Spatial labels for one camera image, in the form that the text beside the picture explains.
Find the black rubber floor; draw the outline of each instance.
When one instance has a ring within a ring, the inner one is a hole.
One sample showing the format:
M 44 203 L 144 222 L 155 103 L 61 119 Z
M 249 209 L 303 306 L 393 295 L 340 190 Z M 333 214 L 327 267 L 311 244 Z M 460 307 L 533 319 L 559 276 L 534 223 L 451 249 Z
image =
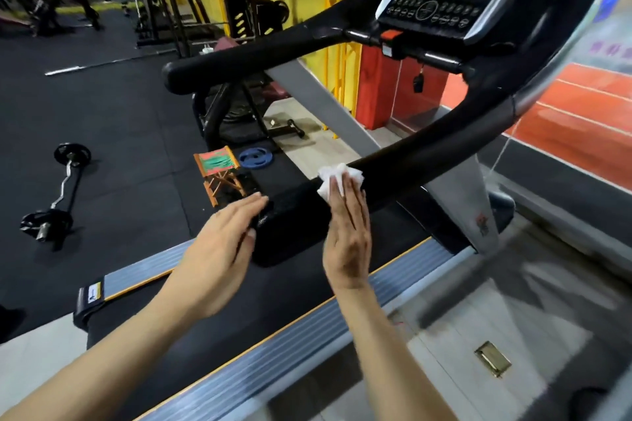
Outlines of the black rubber floor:
M 190 239 L 200 222 L 190 227 L 188 218 L 207 216 L 189 201 L 186 174 L 191 180 L 192 154 L 204 151 L 190 98 L 160 80 L 170 56 L 43 76 L 140 53 L 129 19 L 117 10 L 101 16 L 99 33 L 0 34 L 0 304 L 27 312 L 13 336 L 70 313 L 77 289 L 96 277 Z M 51 252 L 19 224 L 57 198 L 64 168 L 52 152 L 66 141 L 88 146 L 94 162 L 73 210 L 77 231 Z

